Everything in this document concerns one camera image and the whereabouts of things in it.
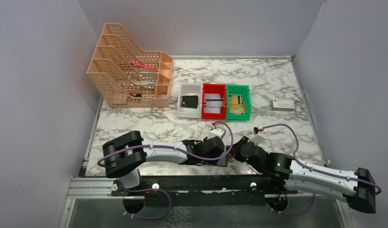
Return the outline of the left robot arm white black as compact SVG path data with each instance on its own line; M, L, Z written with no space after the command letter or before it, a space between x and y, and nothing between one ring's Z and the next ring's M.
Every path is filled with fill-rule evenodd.
M138 167L145 162L171 162L178 165L216 164L227 150L222 141L226 131L215 128L204 140L177 143L155 142L142 138L139 131L128 132L102 146L103 158L97 164L107 178L117 178L131 190L141 183Z

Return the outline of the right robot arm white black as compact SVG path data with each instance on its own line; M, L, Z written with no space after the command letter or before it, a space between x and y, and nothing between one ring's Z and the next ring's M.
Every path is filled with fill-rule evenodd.
M257 190L267 194L316 193L346 202L356 211L376 213L375 181L367 169L341 171L307 164L290 155L266 152L247 137L235 143L229 154L261 174Z

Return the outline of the brown leather card holder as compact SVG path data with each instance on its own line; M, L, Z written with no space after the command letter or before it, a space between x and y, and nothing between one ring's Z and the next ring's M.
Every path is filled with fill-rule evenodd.
M234 160L233 155L234 155L234 149L231 149L225 157L223 157L217 161L216 166L227 167L229 165L229 163Z

